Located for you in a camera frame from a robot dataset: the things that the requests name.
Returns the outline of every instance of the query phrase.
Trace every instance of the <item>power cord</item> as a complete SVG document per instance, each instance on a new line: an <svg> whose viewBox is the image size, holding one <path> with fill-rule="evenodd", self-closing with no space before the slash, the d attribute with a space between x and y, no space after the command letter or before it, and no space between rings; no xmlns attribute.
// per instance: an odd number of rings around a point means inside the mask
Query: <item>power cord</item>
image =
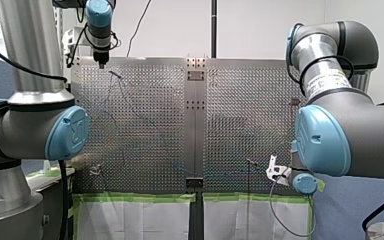
<svg viewBox="0 0 384 240"><path fill-rule="evenodd" d="M67 78L65 78L65 77L48 75L48 74L39 73L39 72L33 71L31 69L28 69L28 68L22 66L21 64L14 62L14 61L10 60L9 58L5 57L4 55L2 55L2 53L0 53L0 58L2 60L4 60L4 62L8 63L9 65L11 65L14 68L17 68L23 72L27 72L27 73L30 73L32 75L43 77L43 78L49 78L49 79L53 79L53 80L60 80L60 81L67 82Z"/></svg>
<svg viewBox="0 0 384 240"><path fill-rule="evenodd" d="M74 57L76 55L76 50L77 50L77 48L79 46L80 39L82 38L83 34L85 34L86 28L87 28L87 23L85 24L85 26L83 27L82 31L80 32L79 37L77 38L77 41L76 41L76 45L74 45L73 51L71 52L70 56L67 57L67 59L65 60L65 63L67 64L67 68L71 68L74 65Z"/></svg>
<svg viewBox="0 0 384 240"><path fill-rule="evenodd" d="M271 209L271 211L272 211L272 213L273 213L274 218L277 220L277 222L279 222L280 225L282 225L282 227L283 227L286 231L288 231L290 234L292 234L292 235L294 235L294 236L297 236L297 237L302 237L302 238L304 238L304 237L310 237L310 236L314 233L314 231L316 230L316 215L315 215L315 213L314 213L314 206L313 206L313 203L312 203L312 200L313 200L312 198L309 197L308 200L309 200L309 204L310 204L310 207L311 207L311 213L312 213L312 215L313 215L313 216L312 216L312 217L313 217L313 227L312 227L310 233L308 233L308 234L298 234L298 233L295 233L295 232L293 232L292 230L290 230L290 229L289 229L288 227L286 227L286 225L279 219L279 217L276 215L276 212L274 211L274 208L273 208L273 201L272 201L272 198L273 198L273 190L274 190L274 187L276 186L277 182L278 182L279 179L281 178L281 176L283 176L283 175L285 174L286 170L288 170L288 168L286 168L286 169L282 172L282 174L280 174L280 175L277 177L276 181L273 182L273 185L272 185L272 187L271 187L271 189L270 189L270 195L269 195L270 209Z"/></svg>
<svg viewBox="0 0 384 240"><path fill-rule="evenodd" d="M65 232L67 229L67 220L68 220L68 177L65 167L64 160L58 160L58 164L61 172L61 182L62 182L62 217L61 217L61 227L59 232L59 240L65 239Z"/></svg>
<svg viewBox="0 0 384 240"><path fill-rule="evenodd" d="M136 26L135 33L133 33L132 37L130 38L129 49L127 50L127 57L129 57L129 55L130 55L130 50L131 50L131 48L132 48L132 42L133 42L133 39L136 37L136 34L137 34L138 31L139 31L140 24L141 24L141 22L142 22L143 17L144 17L145 14L146 14L146 11L148 11L149 4L151 4L151 0L149 0L148 3L146 4L145 10L143 11L142 16L141 16L140 19L139 19L138 25Z"/></svg>
<svg viewBox="0 0 384 240"><path fill-rule="evenodd" d="M81 1L83 1L83 0L77 0L77 4L79 4L80 8L82 9L81 17L80 17L80 14L79 14L79 9L76 8L77 21L79 23L82 23L83 20L85 19L85 6L83 5L84 3L80 3Z"/></svg>
<svg viewBox="0 0 384 240"><path fill-rule="evenodd" d="M158 126L156 125L156 123L154 121L151 121L150 119L146 118L145 116L143 116L142 114L140 114L136 107L131 103L131 101L129 101L128 97L126 96L126 94L124 94L124 91L123 91L123 87L121 86L121 81L122 81L122 77L120 75L118 75L117 73L115 73L114 71L108 71L110 74L111 74L111 82L112 82L112 77L116 77L117 78L117 82L118 82L118 87L120 88L120 93L121 93L121 97L127 102L127 104L129 105L129 108L130 110L136 115L137 118L141 119L142 121L144 122L148 122L151 124L152 127L155 128L155 130L157 131L159 137L163 140L164 138L162 137L163 136L163 133L162 131L160 131L160 129L158 128ZM181 163L179 162L176 162L176 161L172 161L173 165L179 169L180 171L184 172L184 173L188 173L188 174L191 174L191 175L199 175L197 173L194 173L194 172L191 172L187 169L185 169L184 166L182 166Z"/></svg>
<svg viewBox="0 0 384 240"><path fill-rule="evenodd" d="M286 71L288 72L289 77L294 81L295 83L299 84L298 79L294 77L294 75L291 73L291 65L292 65L292 44L294 42L295 33L298 30L298 28L304 26L302 23L296 23L294 27L292 28L292 31L288 37L288 47L286 49Z"/></svg>

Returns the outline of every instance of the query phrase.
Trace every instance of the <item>blue joint cap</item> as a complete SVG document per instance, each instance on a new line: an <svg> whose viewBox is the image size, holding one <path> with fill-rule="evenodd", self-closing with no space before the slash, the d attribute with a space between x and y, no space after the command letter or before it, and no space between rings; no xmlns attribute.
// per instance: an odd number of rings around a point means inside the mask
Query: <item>blue joint cap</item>
<svg viewBox="0 0 384 240"><path fill-rule="evenodd" d="M84 147L89 131L89 116L85 109L72 106L55 122L45 146L48 160L67 160Z"/></svg>
<svg viewBox="0 0 384 240"><path fill-rule="evenodd" d="M347 137L324 108L301 108L295 121L295 137L299 157L311 172L337 177L349 172L351 151Z"/></svg>
<svg viewBox="0 0 384 240"><path fill-rule="evenodd" d="M311 174L300 173L292 181L292 186L303 195L313 195L317 191L317 181Z"/></svg>
<svg viewBox="0 0 384 240"><path fill-rule="evenodd" d="M112 6L107 0L89 0L86 3L86 17L89 25L107 27L111 25Z"/></svg>

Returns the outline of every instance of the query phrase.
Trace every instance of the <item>gray robot arm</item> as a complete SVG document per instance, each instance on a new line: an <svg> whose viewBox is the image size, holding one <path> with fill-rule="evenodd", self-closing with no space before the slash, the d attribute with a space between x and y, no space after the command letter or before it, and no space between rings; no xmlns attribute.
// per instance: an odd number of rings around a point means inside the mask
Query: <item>gray robot arm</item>
<svg viewBox="0 0 384 240"><path fill-rule="evenodd" d="M364 87L352 86L348 65L329 57L346 57L357 74L371 71L379 55L373 34L341 22L299 27L291 41L289 63L305 70L308 97L296 118L292 152L314 173L384 178L384 106L373 104Z"/></svg>

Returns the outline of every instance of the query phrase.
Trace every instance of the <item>perforated metal panel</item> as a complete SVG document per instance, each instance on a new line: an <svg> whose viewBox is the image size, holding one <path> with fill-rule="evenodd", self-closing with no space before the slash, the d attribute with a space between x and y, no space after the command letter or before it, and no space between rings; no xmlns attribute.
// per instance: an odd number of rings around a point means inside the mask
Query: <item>perforated metal panel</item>
<svg viewBox="0 0 384 240"><path fill-rule="evenodd" d="M204 190L269 192L270 155L290 163L299 87L283 61L209 60L207 79Z"/></svg>
<svg viewBox="0 0 384 240"><path fill-rule="evenodd" d="M182 193L186 176L203 176L206 192L270 190L270 155L290 162L299 87L283 61L202 63L194 70L187 59L113 58L100 70L80 59L72 92L92 121L77 191Z"/></svg>
<svg viewBox="0 0 384 240"><path fill-rule="evenodd" d="M101 70L80 60L72 91L91 126L77 191L185 191L184 61L116 58Z"/></svg>

